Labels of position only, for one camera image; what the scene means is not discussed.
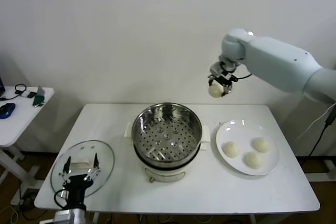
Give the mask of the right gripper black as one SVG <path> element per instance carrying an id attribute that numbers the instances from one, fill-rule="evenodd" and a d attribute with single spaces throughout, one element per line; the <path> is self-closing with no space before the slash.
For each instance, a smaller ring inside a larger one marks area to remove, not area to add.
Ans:
<path id="1" fill-rule="evenodd" d="M 208 85 L 219 85 L 221 84 L 223 87 L 222 95 L 228 95 L 232 91 L 232 81 L 231 81 L 231 73 L 227 72 L 226 70 L 222 70 L 221 73 L 218 75 L 210 74 L 208 76 Z"/>

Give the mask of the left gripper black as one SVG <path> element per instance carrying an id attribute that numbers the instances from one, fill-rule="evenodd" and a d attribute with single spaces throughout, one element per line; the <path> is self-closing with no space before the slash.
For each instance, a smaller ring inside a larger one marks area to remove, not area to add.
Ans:
<path id="1" fill-rule="evenodd" d="M 63 210 L 69 209 L 81 209 L 86 210 L 87 207 L 84 204 L 85 192 L 91 186 L 91 181 L 100 174 L 100 165 L 97 153 L 93 160 L 93 166 L 88 169 L 87 174 L 70 176 L 71 170 L 71 156 L 68 157 L 67 161 L 63 166 L 62 172 L 58 176 L 62 179 L 65 191 L 68 192 L 68 197 L 66 200 L 66 205 L 62 208 Z"/>

